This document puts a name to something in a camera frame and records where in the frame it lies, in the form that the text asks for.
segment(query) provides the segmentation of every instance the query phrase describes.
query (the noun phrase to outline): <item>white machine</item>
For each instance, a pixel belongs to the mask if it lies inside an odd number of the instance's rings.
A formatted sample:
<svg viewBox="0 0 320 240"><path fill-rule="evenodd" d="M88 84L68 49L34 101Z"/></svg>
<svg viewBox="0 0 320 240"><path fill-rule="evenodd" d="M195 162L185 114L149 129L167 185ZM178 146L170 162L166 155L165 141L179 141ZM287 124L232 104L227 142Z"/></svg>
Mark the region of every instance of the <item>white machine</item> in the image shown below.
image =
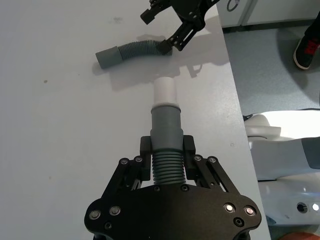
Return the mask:
<svg viewBox="0 0 320 240"><path fill-rule="evenodd" d="M269 225L320 223L320 110L271 111L245 121Z"/></svg>

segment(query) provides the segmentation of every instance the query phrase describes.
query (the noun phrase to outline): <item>white cylinder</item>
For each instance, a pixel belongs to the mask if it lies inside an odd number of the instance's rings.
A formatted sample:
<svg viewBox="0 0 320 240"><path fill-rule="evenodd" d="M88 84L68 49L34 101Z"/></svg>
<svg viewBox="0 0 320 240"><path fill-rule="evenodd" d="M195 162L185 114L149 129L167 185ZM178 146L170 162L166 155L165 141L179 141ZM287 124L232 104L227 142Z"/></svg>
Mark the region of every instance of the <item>white cylinder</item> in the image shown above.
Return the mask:
<svg viewBox="0 0 320 240"><path fill-rule="evenodd" d="M160 77L154 81L153 108L161 105L177 106L176 81L171 77Z"/></svg>

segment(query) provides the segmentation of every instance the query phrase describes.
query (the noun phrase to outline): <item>white table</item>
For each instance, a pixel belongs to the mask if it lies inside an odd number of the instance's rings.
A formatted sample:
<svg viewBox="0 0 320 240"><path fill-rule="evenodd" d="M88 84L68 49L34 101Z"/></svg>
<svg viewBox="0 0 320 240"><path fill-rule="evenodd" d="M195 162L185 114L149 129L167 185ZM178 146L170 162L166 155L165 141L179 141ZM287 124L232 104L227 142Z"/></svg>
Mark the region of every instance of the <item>white table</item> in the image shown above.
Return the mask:
<svg viewBox="0 0 320 240"><path fill-rule="evenodd" d="M0 2L0 239L92 239L85 211L118 160L139 154L160 76L177 81L182 128L197 152L217 156L263 212L216 7L206 29L171 58L99 69L95 52L177 29L172 9L145 25L148 7L147 0ZM264 218L251 236L270 239Z"/></svg>

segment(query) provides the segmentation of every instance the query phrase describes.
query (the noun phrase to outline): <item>white cabinet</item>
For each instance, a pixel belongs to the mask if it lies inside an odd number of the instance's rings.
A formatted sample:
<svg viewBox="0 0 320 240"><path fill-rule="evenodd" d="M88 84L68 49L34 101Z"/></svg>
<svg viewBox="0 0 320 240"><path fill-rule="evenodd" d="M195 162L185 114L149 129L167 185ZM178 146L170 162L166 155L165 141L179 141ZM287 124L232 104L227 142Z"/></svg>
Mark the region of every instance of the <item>white cabinet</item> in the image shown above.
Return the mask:
<svg viewBox="0 0 320 240"><path fill-rule="evenodd" d="M320 0L252 0L241 25L315 19L319 11Z"/></svg>
<svg viewBox="0 0 320 240"><path fill-rule="evenodd" d="M235 0L220 0L216 4L223 28L240 26L252 0L240 0L238 6L233 11L227 10L229 1L229 7L232 9L236 4Z"/></svg>

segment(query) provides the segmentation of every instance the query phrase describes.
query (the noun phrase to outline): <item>black sneaker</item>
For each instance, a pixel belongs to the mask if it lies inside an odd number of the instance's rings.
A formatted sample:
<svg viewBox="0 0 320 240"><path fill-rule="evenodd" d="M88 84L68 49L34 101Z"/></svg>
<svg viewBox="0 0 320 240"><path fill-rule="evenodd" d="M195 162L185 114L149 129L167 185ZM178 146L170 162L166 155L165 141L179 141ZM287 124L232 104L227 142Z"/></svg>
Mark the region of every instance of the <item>black sneaker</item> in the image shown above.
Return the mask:
<svg viewBox="0 0 320 240"><path fill-rule="evenodd" d="M295 64L303 70L310 68L312 59L320 46L320 39L317 37L307 38L304 36L298 43L294 54L293 60Z"/></svg>

